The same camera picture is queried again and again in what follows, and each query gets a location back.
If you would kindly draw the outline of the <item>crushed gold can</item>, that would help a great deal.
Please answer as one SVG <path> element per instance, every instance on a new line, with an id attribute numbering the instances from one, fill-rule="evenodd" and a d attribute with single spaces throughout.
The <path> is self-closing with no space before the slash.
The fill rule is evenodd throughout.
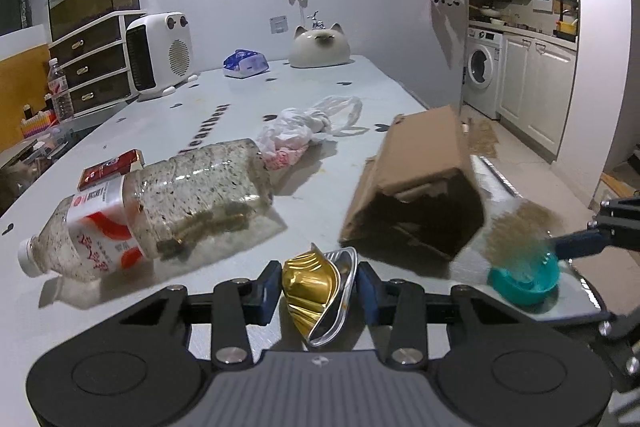
<path id="1" fill-rule="evenodd" d="M 282 291 L 288 314 L 311 349 L 322 348 L 341 332 L 356 283 L 359 256 L 354 247 L 309 251 L 285 261 Z"/>

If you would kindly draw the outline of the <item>brown cardboard box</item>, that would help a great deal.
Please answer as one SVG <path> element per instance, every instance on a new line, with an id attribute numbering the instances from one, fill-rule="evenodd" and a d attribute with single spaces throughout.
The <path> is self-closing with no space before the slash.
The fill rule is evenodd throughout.
<path id="1" fill-rule="evenodd" d="M 484 223 L 468 141 L 458 114 L 444 106 L 394 118 L 364 164 L 340 242 L 395 231 L 450 261 Z"/>

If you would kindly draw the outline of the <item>clear plastic bottle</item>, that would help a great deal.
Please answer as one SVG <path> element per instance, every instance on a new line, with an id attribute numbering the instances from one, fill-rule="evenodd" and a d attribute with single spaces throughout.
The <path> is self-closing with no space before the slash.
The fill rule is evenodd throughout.
<path id="1" fill-rule="evenodd" d="M 17 260 L 29 277 L 90 283 L 145 261 L 189 256 L 241 232 L 272 204 L 258 145 L 241 139 L 113 176 L 63 199 Z"/>

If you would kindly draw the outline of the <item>white plastic bag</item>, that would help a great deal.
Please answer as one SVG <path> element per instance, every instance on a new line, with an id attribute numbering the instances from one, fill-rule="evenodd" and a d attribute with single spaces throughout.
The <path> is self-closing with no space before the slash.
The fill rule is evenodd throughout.
<path id="1" fill-rule="evenodd" d="M 287 108 L 267 122 L 256 144 L 270 171 L 296 165 L 308 148 L 326 140 L 366 132 L 357 126 L 363 109 L 358 96 L 330 95 L 313 106 Z"/>

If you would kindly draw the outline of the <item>white kitchen cabinets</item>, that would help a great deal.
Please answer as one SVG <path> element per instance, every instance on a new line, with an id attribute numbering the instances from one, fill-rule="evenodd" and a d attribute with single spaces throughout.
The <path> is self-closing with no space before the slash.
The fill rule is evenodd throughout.
<path id="1" fill-rule="evenodd" d="M 574 86 L 577 52 L 506 34 L 498 114 L 551 158 L 558 156 Z"/>

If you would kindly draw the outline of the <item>red cigarette pack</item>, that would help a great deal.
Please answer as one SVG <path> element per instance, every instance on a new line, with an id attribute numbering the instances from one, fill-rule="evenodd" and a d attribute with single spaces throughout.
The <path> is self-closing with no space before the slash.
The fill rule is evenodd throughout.
<path id="1" fill-rule="evenodd" d="M 80 175 L 77 190 L 85 190 L 114 176 L 125 176 L 143 167 L 144 159 L 141 150 L 128 150 L 126 153 L 86 168 Z"/>

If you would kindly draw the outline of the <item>white washing machine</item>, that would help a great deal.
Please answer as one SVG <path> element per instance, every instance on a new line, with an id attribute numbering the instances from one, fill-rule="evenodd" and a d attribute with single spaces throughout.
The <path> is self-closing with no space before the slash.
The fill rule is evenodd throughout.
<path id="1" fill-rule="evenodd" d="M 466 37 L 463 102 L 487 118 L 498 118 L 503 70 L 503 34 L 470 26 Z"/>

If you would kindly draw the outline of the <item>blue tissue pack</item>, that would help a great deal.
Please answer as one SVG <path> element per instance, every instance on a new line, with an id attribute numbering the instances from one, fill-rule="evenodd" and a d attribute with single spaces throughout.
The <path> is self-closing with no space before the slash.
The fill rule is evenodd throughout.
<path id="1" fill-rule="evenodd" d="M 267 72 L 265 55 L 252 50 L 237 49 L 224 59 L 222 71 L 230 78 L 244 79 Z"/>

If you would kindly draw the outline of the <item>white cat-shaped ceramic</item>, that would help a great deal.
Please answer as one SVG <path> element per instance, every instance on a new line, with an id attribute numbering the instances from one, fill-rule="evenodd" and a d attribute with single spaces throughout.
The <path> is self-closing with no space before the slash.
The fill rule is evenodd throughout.
<path id="1" fill-rule="evenodd" d="M 288 62 L 294 68 L 330 67 L 347 64 L 350 54 L 352 51 L 339 23 L 322 29 L 297 26 Z"/>

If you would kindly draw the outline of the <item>white space heater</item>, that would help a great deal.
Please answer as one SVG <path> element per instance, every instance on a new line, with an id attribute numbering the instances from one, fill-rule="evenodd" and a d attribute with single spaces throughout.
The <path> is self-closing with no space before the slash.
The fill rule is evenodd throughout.
<path id="1" fill-rule="evenodd" d="M 198 77 L 190 25 L 181 12 L 145 15 L 126 29 L 134 87 L 141 101 L 173 94 Z"/>

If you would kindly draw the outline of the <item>pink colourful box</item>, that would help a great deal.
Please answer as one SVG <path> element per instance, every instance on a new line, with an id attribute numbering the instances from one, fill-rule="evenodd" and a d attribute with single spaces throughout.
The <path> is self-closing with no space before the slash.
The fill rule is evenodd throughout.
<path id="1" fill-rule="evenodd" d="M 52 110 L 45 109 L 35 113 L 29 104 L 23 106 L 23 114 L 24 117 L 21 120 L 20 130 L 24 139 L 39 134 L 58 122 L 58 118 L 56 118 Z"/>

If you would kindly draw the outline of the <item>small water bottle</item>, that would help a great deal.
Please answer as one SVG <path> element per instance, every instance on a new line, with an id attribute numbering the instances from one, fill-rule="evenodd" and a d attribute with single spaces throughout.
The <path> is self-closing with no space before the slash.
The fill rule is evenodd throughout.
<path id="1" fill-rule="evenodd" d="M 54 113 L 58 121 L 66 121 L 74 116 L 73 102 L 68 91 L 64 70 L 58 66 L 56 58 L 49 60 L 48 87 L 52 96 Z"/>

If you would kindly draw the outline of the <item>white drawer cabinet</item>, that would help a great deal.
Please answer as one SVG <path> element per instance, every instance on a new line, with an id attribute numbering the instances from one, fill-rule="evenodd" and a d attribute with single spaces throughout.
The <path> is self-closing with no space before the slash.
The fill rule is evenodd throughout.
<path id="1" fill-rule="evenodd" d="M 126 30 L 142 16 L 142 10 L 111 12 L 49 44 L 50 57 L 66 76 L 75 116 L 138 97 Z"/>

